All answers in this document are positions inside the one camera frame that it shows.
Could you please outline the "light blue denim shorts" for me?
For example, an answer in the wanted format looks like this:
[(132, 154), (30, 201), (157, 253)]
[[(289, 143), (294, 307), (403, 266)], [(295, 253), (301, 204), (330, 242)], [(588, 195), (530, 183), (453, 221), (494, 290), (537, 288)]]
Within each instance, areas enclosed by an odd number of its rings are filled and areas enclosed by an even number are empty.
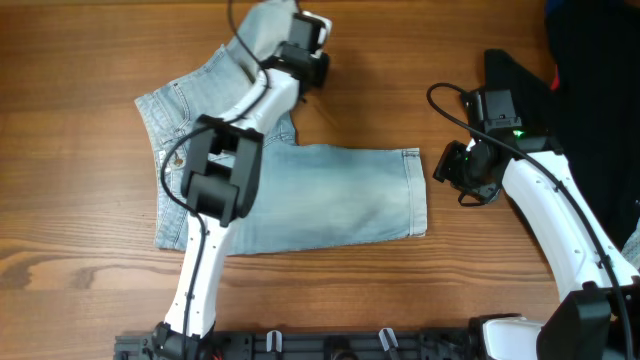
[[(264, 59), (285, 40), (296, 5), (264, 1), (239, 34), (199, 69), (136, 99), (156, 165), (155, 245), (183, 251), (188, 212), (164, 186), (180, 192), (187, 147), (171, 154), (202, 114), (230, 109), (249, 90)], [(288, 113), (264, 140), (259, 190), (249, 215), (232, 233), (230, 254), (289, 252), (422, 236), (427, 194), (420, 152), (300, 146)]]

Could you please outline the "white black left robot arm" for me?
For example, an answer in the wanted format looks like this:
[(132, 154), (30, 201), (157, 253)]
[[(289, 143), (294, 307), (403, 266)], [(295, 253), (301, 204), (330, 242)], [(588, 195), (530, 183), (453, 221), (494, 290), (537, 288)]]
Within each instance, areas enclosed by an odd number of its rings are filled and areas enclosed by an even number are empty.
[(325, 17), (293, 13), (286, 39), (258, 62), (244, 96), (217, 116), (199, 116), (178, 140), (189, 149), (180, 193), (170, 198), (189, 214), (189, 238), (173, 303), (143, 351), (149, 358), (213, 358), (218, 287), (231, 233), (255, 202), (264, 136), (306, 91), (323, 86), (331, 28)]

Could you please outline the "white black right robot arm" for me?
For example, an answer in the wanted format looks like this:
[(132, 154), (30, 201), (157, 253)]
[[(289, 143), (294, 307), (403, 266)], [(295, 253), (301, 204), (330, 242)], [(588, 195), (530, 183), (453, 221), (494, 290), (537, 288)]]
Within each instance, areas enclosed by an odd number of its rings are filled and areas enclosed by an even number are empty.
[(636, 359), (639, 356), (639, 271), (614, 246), (548, 130), (527, 127), (510, 91), (458, 91), (471, 141), (445, 148), (434, 178), (471, 206), (505, 194), (519, 211), (551, 268), (560, 304), (544, 323), (520, 314), (471, 319), (476, 359)]

